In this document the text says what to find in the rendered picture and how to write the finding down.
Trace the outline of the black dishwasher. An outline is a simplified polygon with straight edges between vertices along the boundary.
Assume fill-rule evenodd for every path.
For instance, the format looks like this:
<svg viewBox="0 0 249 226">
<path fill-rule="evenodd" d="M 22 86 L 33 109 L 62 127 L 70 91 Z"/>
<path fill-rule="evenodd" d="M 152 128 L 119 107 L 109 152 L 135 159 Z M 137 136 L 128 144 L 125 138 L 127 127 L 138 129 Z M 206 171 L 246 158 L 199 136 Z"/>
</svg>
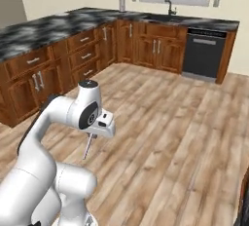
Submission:
<svg viewBox="0 0 249 226">
<path fill-rule="evenodd" d="M 190 27 L 182 72 L 215 80 L 226 38 L 225 31 Z"/>
</svg>

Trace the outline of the silver cutlery piece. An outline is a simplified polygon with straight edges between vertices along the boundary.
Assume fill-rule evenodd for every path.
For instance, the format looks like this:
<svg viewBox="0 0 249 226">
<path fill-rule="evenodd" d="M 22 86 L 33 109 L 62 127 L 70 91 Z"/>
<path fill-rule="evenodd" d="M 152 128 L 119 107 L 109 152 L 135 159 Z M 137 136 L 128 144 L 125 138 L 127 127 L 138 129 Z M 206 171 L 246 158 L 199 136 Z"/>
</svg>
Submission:
<svg viewBox="0 0 249 226">
<path fill-rule="evenodd" d="M 85 159 L 85 158 L 87 157 L 87 154 L 88 154 L 88 151 L 89 151 L 89 148 L 90 148 L 91 141 L 92 141 L 92 139 L 94 138 L 94 134 L 93 134 L 93 133 L 89 133 L 88 136 L 89 136 L 89 137 L 88 137 L 88 143 L 87 143 L 87 146 L 86 146 L 86 150 L 85 150 L 83 159 Z"/>
</svg>

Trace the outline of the dark tap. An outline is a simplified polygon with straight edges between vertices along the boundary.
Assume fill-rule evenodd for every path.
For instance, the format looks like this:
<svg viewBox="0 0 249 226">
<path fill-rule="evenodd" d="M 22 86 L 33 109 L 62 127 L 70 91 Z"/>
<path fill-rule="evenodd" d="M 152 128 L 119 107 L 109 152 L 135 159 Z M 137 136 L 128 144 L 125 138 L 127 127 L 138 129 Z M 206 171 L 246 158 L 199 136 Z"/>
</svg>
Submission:
<svg viewBox="0 0 249 226">
<path fill-rule="evenodd" d="M 175 7 L 175 10 L 172 10 L 172 2 L 171 0 L 164 0 L 164 3 L 168 4 L 168 15 L 169 16 L 176 16 L 177 15 L 177 9 Z"/>
</svg>

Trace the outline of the dark sink basin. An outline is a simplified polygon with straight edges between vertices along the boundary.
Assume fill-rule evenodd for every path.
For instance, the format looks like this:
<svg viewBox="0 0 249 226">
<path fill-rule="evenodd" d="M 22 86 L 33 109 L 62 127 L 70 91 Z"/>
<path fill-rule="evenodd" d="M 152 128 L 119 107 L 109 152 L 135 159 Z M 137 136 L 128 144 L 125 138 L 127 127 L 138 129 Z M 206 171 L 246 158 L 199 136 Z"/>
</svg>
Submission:
<svg viewBox="0 0 249 226">
<path fill-rule="evenodd" d="M 148 19 L 148 20 L 156 20 L 156 21 L 161 21 L 161 22 L 181 22 L 185 18 L 182 17 L 173 17 L 173 16 L 162 16 L 162 15 L 148 15 L 144 17 L 143 19 Z"/>
</svg>

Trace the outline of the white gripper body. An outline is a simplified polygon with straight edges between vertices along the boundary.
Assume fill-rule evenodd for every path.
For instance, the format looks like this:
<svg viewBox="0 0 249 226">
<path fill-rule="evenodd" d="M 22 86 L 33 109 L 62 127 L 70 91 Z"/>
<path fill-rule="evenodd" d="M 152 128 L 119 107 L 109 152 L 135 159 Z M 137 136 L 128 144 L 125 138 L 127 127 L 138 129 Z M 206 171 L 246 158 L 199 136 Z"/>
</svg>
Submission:
<svg viewBox="0 0 249 226">
<path fill-rule="evenodd" d="M 113 137 L 116 132 L 115 123 L 111 122 L 109 125 L 103 126 L 102 122 L 96 122 L 87 128 L 89 133 L 101 135 L 104 137 Z"/>
</svg>

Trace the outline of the brown wooden base cupboard run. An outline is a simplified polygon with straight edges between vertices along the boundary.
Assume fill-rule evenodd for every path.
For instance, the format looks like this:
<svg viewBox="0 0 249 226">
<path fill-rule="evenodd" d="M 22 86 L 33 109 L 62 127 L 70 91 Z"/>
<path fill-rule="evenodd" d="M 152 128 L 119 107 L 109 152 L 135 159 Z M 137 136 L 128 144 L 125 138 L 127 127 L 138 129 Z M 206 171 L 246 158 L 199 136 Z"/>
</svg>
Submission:
<svg viewBox="0 0 249 226">
<path fill-rule="evenodd" d="M 33 115 L 50 94 L 65 94 L 116 61 L 114 21 L 0 63 L 0 123 Z"/>
</svg>

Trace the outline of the brown wooden sink cupboard run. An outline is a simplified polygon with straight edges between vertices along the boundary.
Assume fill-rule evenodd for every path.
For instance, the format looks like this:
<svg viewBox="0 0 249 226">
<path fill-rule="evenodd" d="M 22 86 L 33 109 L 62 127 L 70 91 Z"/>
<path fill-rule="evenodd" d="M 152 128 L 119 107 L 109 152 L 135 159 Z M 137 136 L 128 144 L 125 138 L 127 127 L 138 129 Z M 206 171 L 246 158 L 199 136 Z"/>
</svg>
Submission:
<svg viewBox="0 0 249 226">
<path fill-rule="evenodd" d="M 187 28 L 177 24 L 117 21 L 118 62 L 180 74 Z"/>
</svg>

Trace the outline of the dark kitchen island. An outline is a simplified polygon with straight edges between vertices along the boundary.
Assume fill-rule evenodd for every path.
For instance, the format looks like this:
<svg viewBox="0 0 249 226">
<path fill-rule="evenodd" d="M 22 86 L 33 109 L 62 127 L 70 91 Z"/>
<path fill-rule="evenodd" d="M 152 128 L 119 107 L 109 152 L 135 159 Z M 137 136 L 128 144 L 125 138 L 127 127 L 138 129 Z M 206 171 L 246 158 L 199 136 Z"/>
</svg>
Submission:
<svg viewBox="0 0 249 226">
<path fill-rule="evenodd" d="M 238 213 L 233 226 L 249 226 L 249 168 L 242 180 Z"/>
</svg>

